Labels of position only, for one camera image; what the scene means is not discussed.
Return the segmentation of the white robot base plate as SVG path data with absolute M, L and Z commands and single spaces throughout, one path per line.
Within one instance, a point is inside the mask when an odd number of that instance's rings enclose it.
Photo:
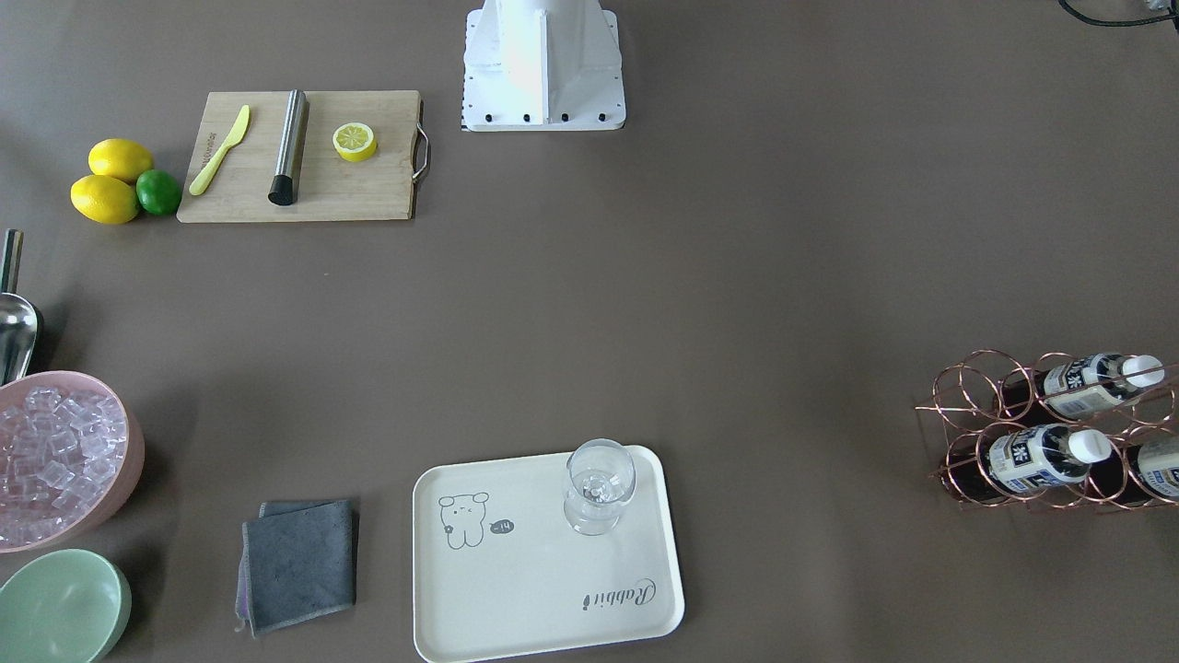
M 598 1 L 485 1 L 465 27 L 467 132 L 625 126 L 618 20 Z

